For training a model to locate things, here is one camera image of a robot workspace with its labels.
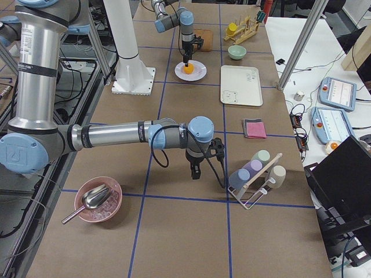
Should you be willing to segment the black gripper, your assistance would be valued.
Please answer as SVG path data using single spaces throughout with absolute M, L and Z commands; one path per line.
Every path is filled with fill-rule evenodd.
M 195 151 L 191 148 L 187 148 L 185 150 L 185 156 L 190 163 L 191 177 L 200 178 L 201 177 L 200 164 L 205 159 L 206 151 L 204 150 Z
M 188 63 L 189 60 L 192 59 L 193 43 L 192 42 L 187 42 L 187 41 L 182 41 L 182 48 L 184 50 L 184 53 L 182 54 L 183 62 Z

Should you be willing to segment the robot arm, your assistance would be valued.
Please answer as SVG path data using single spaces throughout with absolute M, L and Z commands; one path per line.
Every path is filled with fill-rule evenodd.
M 196 36 L 194 34 L 194 15 L 184 7 L 178 8 L 173 14 L 166 11 L 166 7 L 175 1 L 151 1 L 151 7 L 156 15 L 155 28 L 159 33 L 179 27 L 182 43 L 181 55 L 187 67 L 192 59 Z
M 43 170 L 60 157 L 83 149 L 143 142 L 151 150 L 184 149 L 191 176 L 211 157 L 214 125 L 205 116 L 188 123 L 171 118 L 115 125 L 84 121 L 109 78 L 113 92 L 148 96 L 156 70 L 141 61 L 128 1 L 104 1 L 115 45 L 107 57 L 88 1 L 16 1 L 20 59 L 1 164 L 19 174 Z

